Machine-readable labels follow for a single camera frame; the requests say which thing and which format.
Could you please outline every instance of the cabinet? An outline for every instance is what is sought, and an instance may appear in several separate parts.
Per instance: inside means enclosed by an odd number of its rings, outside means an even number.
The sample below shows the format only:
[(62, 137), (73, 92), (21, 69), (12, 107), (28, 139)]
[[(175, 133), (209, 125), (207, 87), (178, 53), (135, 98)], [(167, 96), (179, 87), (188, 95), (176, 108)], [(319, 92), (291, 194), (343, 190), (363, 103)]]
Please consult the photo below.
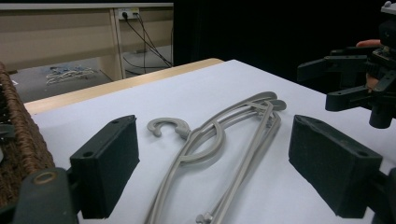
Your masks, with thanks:
[[(139, 7), (156, 47), (172, 45), (173, 4), (0, 4), (0, 62), (7, 70), (97, 58), (112, 80), (125, 78), (122, 54), (143, 40), (119, 20), (119, 8)], [(138, 20), (129, 23), (142, 34)]]

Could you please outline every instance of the wooden desk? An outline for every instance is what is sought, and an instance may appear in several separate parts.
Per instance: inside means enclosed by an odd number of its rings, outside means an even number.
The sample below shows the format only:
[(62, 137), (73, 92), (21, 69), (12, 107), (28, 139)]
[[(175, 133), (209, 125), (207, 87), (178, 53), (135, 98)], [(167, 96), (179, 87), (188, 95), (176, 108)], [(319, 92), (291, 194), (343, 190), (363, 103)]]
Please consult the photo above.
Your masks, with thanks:
[(131, 88), (133, 86), (138, 86), (152, 81), (160, 80), (163, 78), (173, 77), (193, 70), (208, 67), (216, 63), (222, 63), (222, 60), (207, 59), (196, 63), (188, 63), (181, 66), (153, 72), (140, 77), (130, 77), (123, 80), (110, 82), (104, 85), (95, 86), (80, 91), (72, 91), (66, 94), (33, 101), (25, 104), (25, 107), (29, 111), (29, 113), (33, 115), (54, 108), (58, 108), (64, 105), (71, 105), (73, 103), (88, 100), (93, 97), (111, 93), (113, 91), (120, 91), (127, 88)]

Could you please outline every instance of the wicker basket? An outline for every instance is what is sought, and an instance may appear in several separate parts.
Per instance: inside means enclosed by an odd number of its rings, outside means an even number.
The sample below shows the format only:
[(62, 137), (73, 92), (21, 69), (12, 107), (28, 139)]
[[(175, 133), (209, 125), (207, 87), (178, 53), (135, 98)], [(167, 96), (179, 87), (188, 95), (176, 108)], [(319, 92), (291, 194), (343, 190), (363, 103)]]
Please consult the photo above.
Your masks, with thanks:
[(47, 144), (21, 102), (6, 68), (0, 63), (0, 125), (11, 124), (14, 137), (0, 139), (4, 158), (0, 162), (0, 208), (18, 200), (22, 180), (37, 171), (54, 167)]

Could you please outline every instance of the white table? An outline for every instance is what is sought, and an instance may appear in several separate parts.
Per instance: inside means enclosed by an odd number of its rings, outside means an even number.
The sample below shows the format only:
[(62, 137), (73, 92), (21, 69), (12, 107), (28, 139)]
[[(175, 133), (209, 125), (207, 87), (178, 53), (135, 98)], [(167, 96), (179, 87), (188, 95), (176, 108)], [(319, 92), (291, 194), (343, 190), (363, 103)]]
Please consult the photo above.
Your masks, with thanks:
[[(325, 110), (326, 96), (274, 76), (248, 64), (228, 61), (148, 84), (115, 91), (66, 105), (32, 117), (43, 134), (57, 166), (68, 169), (69, 157), (108, 122), (136, 115), (140, 162), (110, 218), (82, 219), (81, 223), (143, 223), (150, 202), (174, 156), (183, 146), (173, 126), (155, 137), (146, 128), (152, 119), (184, 119), (192, 129), (220, 110), (262, 91), (273, 91), (288, 108), (276, 138), (257, 169), (250, 173), (233, 199), (225, 223), (371, 223), (364, 219), (337, 217), (315, 189), (289, 163), (289, 143), (294, 115), (321, 119), (384, 156), (381, 171), (396, 165), (394, 122), (386, 130), (369, 125), (370, 111), (355, 108), (341, 112)], [(163, 209), (163, 223), (195, 223), (209, 211), (228, 187), (249, 134), (257, 120), (248, 119), (226, 129), (227, 142), (217, 162), (179, 169)]]

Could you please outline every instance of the cable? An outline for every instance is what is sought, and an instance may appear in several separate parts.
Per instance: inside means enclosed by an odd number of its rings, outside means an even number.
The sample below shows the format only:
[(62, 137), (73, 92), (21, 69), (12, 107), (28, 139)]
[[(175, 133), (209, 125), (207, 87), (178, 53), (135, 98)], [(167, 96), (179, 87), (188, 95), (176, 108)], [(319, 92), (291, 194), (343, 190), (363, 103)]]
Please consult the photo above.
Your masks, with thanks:
[[(155, 50), (159, 55), (161, 55), (161, 53), (160, 53), (160, 52), (157, 50), (157, 48), (154, 46), (154, 43), (151, 41), (151, 38), (149, 37), (149, 34), (147, 33), (147, 31), (146, 31), (146, 29), (145, 29), (145, 27), (144, 27), (144, 25), (143, 25), (143, 21), (142, 21), (142, 19), (141, 19), (141, 17), (140, 17), (140, 14), (137, 14), (137, 18), (139, 19), (139, 22), (140, 22), (140, 24), (142, 25), (142, 29), (143, 29), (143, 31), (144, 31), (144, 34), (146, 34), (146, 35), (148, 36), (149, 42), (150, 42), (151, 45), (154, 47), (154, 50)], [(162, 58), (165, 62), (169, 63), (170, 66), (172, 66), (172, 63), (169, 62), (169, 61), (167, 61), (162, 55), (161, 55), (161, 58)]]
[(135, 75), (135, 76), (143, 75), (142, 73), (136, 73), (136, 72), (133, 72), (133, 71), (129, 71), (127, 69), (125, 69), (125, 72), (129, 72), (129, 73), (131, 73), (132, 75)]
[(165, 67), (165, 66), (153, 66), (153, 67), (147, 67), (147, 66), (145, 66), (145, 67), (142, 67), (142, 66), (138, 66), (138, 65), (134, 65), (134, 64), (132, 64), (132, 63), (130, 63), (125, 57), (123, 57), (123, 59), (125, 60), (125, 62), (127, 62), (129, 65), (131, 65), (132, 67), (137, 67), (137, 68), (167, 68), (167, 67)]
[(143, 34), (146, 34), (148, 36), (148, 39), (150, 40), (151, 44), (148, 43), (146, 41), (146, 39), (144, 37), (142, 37), (141, 34), (139, 34), (136, 29), (128, 22), (128, 15), (126, 13), (122, 13), (122, 17), (125, 19), (126, 23), (128, 24), (128, 26), (144, 41), (145, 44), (147, 44), (149, 46), (149, 50), (151, 52), (153, 52), (155, 55), (157, 55), (159, 58), (161, 58), (163, 60), (163, 62), (168, 66), (168, 67), (172, 67), (172, 63), (168, 62), (162, 55), (161, 53), (155, 48), (155, 46), (152, 44), (151, 39), (149, 38), (149, 34), (147, 33), (146, 29), (143, 26), (143, 22), (141, 21), (141, 17), (140, 14), (137, 14), (137, 18), (139, 19), (140, 24), (142, 25), (142, 29), (143, 29)]
[[(140, 20), (139, 13), (136, 13), (136, 17), (139, 19), (140, 25), (142, 26), (142, 29), (144, 31), (145, 30), (145, 26), (144, 26), (142, 20)], [(144, 70), (145, 70), (145, 74), (146, 74), (147, 73), (147, 71), (146, 71), (146, 43), (147, 43), (147, 41), (146, 41), (146, 32), (143, 32), (143, 42), (144, 42), (144, 45), (143, 45), (144, 46), (143, 47), (143, 66), (144, 66)]]
[(171, 31), (171, 62), (173, 61), (173, 33), (174, 33), (174, 26), (172, 25), (172, 31)]

